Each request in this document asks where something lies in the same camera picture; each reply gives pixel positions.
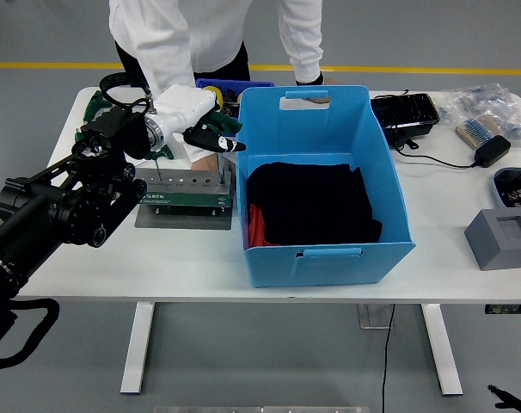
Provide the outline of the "person's left hand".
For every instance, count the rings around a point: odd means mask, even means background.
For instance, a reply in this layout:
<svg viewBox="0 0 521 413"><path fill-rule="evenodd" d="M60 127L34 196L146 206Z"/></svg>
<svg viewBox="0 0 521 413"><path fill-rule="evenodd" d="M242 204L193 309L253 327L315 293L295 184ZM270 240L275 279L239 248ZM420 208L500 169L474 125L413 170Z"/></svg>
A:
<svg viewBox="0 0 521 413"><path fill-rule="evenodd" d="M321 85L323 86L329 86L329 85L340 85L340 82L338 80L335 80L331 77L325 77L323 78L323 81L321 82ZM316 104L326 104L330 103L330 98L328 96L324 97L309 97L308 101L316 103Z"/></svg>

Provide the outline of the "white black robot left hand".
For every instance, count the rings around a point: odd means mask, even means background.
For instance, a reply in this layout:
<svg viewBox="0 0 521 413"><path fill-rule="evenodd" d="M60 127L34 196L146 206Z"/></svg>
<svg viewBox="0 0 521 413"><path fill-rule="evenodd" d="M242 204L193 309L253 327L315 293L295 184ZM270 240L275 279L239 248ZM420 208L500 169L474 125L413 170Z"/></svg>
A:
<svg viewBox="0 0 521 413"><path fill-rule="evenodd" d="M176 133L191 146L216 153L245 151L246 145L230 139L242 124L222 114L214 91L175 84L163 92L145 116L152 150L166 145Z"/></svg>

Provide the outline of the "person's right hand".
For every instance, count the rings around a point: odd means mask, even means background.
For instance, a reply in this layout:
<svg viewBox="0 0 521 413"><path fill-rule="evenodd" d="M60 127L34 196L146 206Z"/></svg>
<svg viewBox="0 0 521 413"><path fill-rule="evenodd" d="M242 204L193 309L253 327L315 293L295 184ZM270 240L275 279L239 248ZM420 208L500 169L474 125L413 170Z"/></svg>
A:
<svg viewBox="0 0 521 413"><path fill-rule="evenodd" d="M232 173L235 173L236 156L234 154L224 155L224 168ZM218 171L218 154L212 153L206 157L202 157L201 159L191 164L191 169Z"/></svg>

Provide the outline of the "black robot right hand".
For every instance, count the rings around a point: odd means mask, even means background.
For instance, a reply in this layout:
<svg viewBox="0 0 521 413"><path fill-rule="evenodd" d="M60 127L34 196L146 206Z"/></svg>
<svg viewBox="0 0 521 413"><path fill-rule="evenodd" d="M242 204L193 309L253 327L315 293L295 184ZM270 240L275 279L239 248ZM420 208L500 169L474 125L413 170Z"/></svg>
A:
<svg viewBox="0 0 521 413"><path fill-rule="evenodd" d="M521 399L495 385L488 385L487 389L500 400L494 405L496 409L514 409L521 412Z"/></svg>

